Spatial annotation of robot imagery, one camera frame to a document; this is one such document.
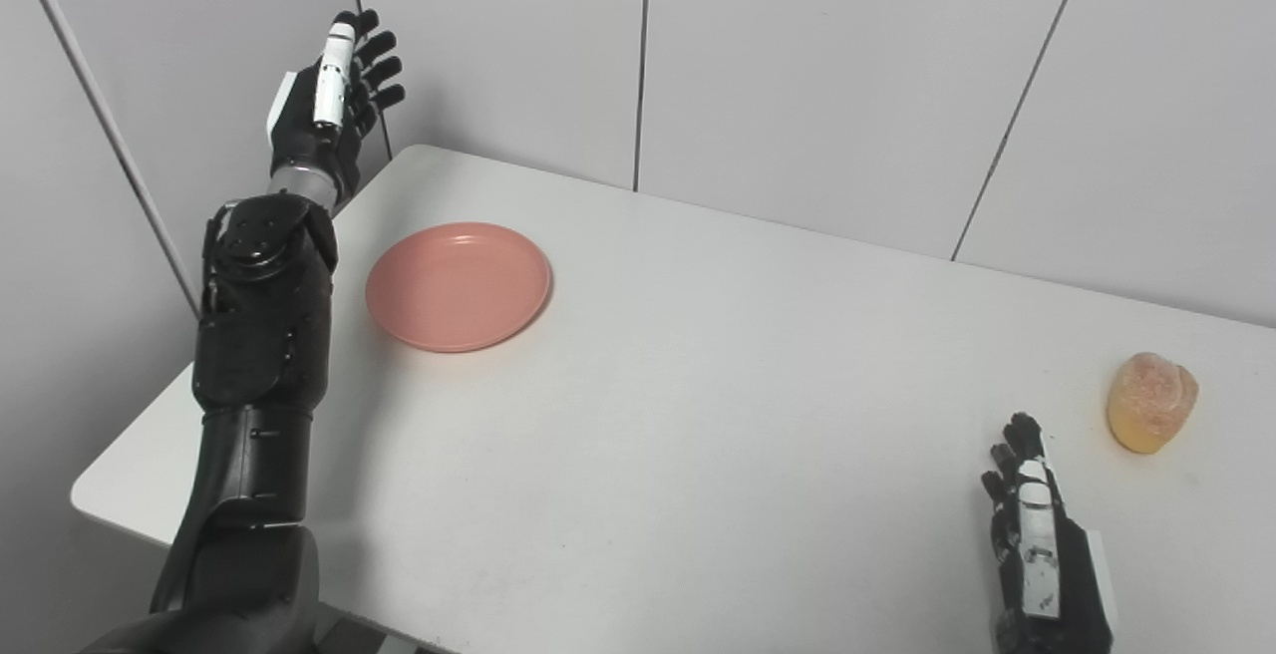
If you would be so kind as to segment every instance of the robotic arm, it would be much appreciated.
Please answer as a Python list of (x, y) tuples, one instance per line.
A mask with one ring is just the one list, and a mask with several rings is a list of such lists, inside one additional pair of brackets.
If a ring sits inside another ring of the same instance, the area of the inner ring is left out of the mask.
[(394, 34), (338, 14), (323, 55), (271, 112), (268, 194), (223, 205), (204, 240), (195, 481), (151, 616), (84, 654), (300, 654), (314, 649), (318, 556), (305, 516), (310, 422), (328, 386), (332, 217), (360, 186), (362, 138), (403, 88)]

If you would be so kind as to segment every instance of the plate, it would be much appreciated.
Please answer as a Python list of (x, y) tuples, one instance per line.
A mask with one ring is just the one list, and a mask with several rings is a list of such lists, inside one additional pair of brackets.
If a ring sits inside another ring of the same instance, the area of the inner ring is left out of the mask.
[(364, 291), (378, 326), (415, 348), (466, 353), (527, 328), (550, 264), (527, 237), (487, 222), (415, 232), (376, 260)]

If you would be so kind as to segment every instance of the white table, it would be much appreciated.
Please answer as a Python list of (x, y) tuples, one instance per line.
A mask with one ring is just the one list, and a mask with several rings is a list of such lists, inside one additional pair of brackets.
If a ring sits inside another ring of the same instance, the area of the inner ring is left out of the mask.
[[(545, 250), (549, 307), (480, 353), (397, 345), (369, 268), (462, 219)], [(337, 608), (462, 654), (983, 654), (979, 474), (1028, 409), (1104, 533), (1118, 651), (1273, 640), (1276, 331), (430, 147), (337, 231), (308, 518)], [(1152, 458), (1102, 417), (1139, 349), (1201, 382)], [(199, 414), (188, 371), (73, 502), (170, 542)]]

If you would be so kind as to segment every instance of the white wall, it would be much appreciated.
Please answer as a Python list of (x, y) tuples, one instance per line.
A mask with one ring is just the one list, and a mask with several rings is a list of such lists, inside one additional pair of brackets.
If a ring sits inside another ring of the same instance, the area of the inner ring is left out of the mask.
[[(65, 569), (83, 548), (68, 493), (189, 362), (194, 321), (37, 0), (0, 0), (0, 648), (40, 653), (101, 613), (78, 606), (128, 600), (130, 580)], [(60, 576), (83, 598), (56, 598)]]
[(642, 0), (364, 0), (399, 34), (390, 145), (630, 187)]
[(1276, 326), (1273, 0), (1071, 0), (965, 263)]
[[(197, 283), (205, 219), (265, 187), (265, 115), (283, 71), (309, 65), (355, 0), (59, 3)], [(383, 139), (365, 150), (376, 172)]]
[(651, 0), (639, 190), (949, 258), (1060, 0)]

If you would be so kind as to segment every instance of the prosthetic hand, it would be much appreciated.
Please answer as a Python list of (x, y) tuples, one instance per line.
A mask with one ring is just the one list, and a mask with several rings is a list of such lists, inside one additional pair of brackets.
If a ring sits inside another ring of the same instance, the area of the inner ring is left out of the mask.
[(204, 237), (193, 391), (204, 409), (190, 502), (151, 616), (87, 654), (304, 654), (319, 563), (306, 509), (310, 422), (328, 389), (332, 214), (360, 186), (360, 140), (403, 88), (375, 62), (393, 33), (338, 14), (323, 55), (271, 110), (268, 195), (223, 205)]
[(360, 186), (359, 150), (378, 115), (403, 99), (402, 85), (382, 85), (401, 73), (394, 33), (378, 27), (376, 11), (343, 11), (333, 20), (323, 55), (279, 84), (267, 120), (271, 194), (299, 194), (329, 213)]
[(1108, 654), (1115, 614), (1102, 541), (1068, 518), (1035, 418), (1017, 413), (984, 473), (1004, 609), (998, 654)]

